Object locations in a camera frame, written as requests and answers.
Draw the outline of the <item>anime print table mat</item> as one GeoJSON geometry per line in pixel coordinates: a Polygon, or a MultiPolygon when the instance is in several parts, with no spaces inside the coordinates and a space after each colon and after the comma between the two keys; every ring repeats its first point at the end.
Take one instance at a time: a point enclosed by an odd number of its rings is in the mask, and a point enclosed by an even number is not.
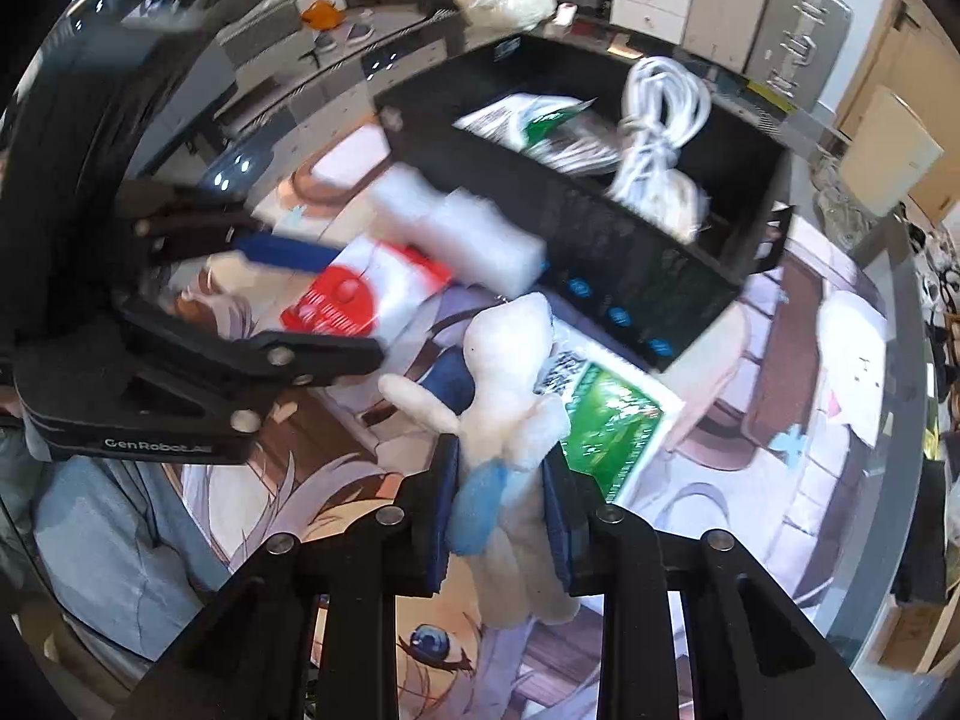
{"type": "MultiPolygon", "coordinates": [[[[729,530],[806,613],[832,578],[871,451],[827,413],[817,314],[835,291],[884,315],[850,257],[812,223],[794,221],[781,265],[750,278],[669,369],[649,372],[685,406],[628,507],[677,535],[729,530]]],[[[631,362],[582,320],[558,320],[631,362]]],[[[434,444],[431,429],[363,379],[283,395],[239,465],[176,465],[167,476],[212,550],[237,566],[274,533],[306,541],[342,533],[425,470],[434,444]]],[[[588,601],[561,626],[490,628],[469,566],[453,559],[436,595],[398,602],[398,710],[407,718],[592,717],[601,617],[601,605],[588,601]]]]}

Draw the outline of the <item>white plush toy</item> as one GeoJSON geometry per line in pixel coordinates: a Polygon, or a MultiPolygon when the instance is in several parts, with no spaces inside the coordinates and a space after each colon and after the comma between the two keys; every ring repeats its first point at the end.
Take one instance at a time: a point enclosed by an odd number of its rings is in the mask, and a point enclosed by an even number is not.
{"type": "Polygon", "coordinates": [[[516,628],[531,617],[565,624],[579,611],[556,575],[545,523],[542,461],[569,436],[563,400],[535,392],[553,340],[550,304],[530,293],[469,323],[462,353],[473,397],[462,413],[397,374],[377,383],[413,421],[459,439],[446,548],[469,564],[490,628],[516,628]]]}

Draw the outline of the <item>grey sofa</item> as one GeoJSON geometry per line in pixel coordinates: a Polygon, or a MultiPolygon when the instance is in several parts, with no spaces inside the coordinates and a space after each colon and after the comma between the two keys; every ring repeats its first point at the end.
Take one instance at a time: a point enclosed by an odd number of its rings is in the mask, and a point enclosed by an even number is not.
{"type": "Polygon", "coordinates": [[[298,0],[195,0],[185,19],[215,33],[239,93],[267,82],[309,54],[313,45],[298,0]]]}

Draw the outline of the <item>red white snack packet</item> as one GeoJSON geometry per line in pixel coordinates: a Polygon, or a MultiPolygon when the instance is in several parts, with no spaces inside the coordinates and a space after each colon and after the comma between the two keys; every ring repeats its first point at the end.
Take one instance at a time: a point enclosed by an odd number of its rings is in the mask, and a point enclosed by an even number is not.
{"type": "Polygon", "coordinates": [[[288,332],[372,338],[391,346],[420,305],[441,293],[452,271],[421,254],[358,236],[280,314],[288,332]]]}

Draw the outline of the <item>wooden door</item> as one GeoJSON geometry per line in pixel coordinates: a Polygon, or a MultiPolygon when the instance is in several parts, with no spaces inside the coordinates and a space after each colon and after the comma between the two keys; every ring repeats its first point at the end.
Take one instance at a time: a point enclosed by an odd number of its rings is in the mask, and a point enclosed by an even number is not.
{"type": "Polygon", "coordinates": [[[932,223],[958,203],[958,50],[923,0],[882,0],[866,54],[839,103],[838,128],[853,138],[874,88],[886,86],[911,107],[944,154],[910,192],[932,223]]]}

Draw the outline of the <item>white foam block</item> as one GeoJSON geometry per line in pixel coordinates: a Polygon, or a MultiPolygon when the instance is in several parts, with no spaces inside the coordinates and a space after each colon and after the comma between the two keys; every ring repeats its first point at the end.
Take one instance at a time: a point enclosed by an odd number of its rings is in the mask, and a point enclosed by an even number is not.
{"type": "Polygon", "coordinates": [[[441,192],[413,167],[394,164],[370,185],[370,193],[383,238],[446,265],[462,284],[514,299],[544,271],[544,241],[465,188],[441,192]]]}

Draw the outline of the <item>white round plush cushion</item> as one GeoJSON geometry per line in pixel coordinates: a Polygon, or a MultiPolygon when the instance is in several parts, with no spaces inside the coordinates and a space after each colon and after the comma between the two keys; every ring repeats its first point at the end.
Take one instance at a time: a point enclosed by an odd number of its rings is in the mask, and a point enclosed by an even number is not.
{"type": "Polygon", "coordinates": [[[827,374],[828,415],[873,449],[887,371],[885,317],[861,296],[835,291],[818,308],[817,346],[827,374]]]}

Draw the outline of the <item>silver suitcase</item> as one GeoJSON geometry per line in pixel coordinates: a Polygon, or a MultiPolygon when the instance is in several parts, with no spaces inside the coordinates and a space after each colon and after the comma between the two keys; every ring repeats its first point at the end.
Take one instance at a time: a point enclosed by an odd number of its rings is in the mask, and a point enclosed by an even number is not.
{"type": "Polygon", "coordinates": [[[768,0],[745,75],[791,106],[812,112],[850,24],[844,0],[768,0]]]}

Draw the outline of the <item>black storage box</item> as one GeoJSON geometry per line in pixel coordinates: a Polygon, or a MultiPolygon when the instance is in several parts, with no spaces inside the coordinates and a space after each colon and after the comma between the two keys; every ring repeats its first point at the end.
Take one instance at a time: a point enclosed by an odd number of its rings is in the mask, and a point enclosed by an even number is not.
{"type": "Polygon", "coordinates": [[[726,109],[682,148],[679,167],[708,195],[706,227],[675,241],[571,177],[455,128],[455,119],[511,93],[558,93],[619,112],[625,62],[584,47],[514,34],[420,71],[376,94],[374,107],[396,160],[441,190],[491,200],[506,220],[547,244],[540,281],[604,330],[630,358],[663,371],[742,293],[748,277],[778,266],[784,245],[758,252],[770,229],[788,151],[726,109]]]}

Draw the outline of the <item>orange bag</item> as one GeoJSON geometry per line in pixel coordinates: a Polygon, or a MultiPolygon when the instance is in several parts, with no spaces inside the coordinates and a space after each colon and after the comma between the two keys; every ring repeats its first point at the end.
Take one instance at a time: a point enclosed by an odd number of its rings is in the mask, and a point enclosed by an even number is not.
{"type": "Polygon", "coordinates": [[[332,0],[314,0],[301,13],[301,21],[314,31],[332,31],[345,21],[347,12],[332,0]]]}

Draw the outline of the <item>green medicine packet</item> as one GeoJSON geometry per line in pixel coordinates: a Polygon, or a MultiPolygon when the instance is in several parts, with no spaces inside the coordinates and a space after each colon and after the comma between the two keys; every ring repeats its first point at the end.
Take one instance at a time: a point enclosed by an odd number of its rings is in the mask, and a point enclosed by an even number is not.
{"type": "Polygon", "coordinates": [[[569,468],[592,476],[605,500],[622,507],[635,499],[685,406],[660,380],[561,320],[535,392],[565,405],[569,468]]]}

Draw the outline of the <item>cream cylindrical trash can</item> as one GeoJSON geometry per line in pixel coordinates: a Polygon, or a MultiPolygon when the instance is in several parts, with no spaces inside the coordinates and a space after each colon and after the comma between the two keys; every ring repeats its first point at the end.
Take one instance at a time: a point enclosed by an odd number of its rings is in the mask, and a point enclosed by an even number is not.
{"type": "Polygon", "coordinates": [[[874,89],[853,141],[839,161],[843,187],[872,216],[890,213],[923,179],[944,148],[919,115],[886,86],[874,89]]]}

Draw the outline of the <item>beige suitcase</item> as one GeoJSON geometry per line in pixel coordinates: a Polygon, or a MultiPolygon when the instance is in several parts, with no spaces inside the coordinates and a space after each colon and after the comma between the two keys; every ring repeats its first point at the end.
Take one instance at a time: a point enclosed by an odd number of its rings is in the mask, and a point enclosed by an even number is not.
{"type": "Polygon", "coordinates": [[[742,75],[766,0],[692,0],[682,47],[742,75]]]}

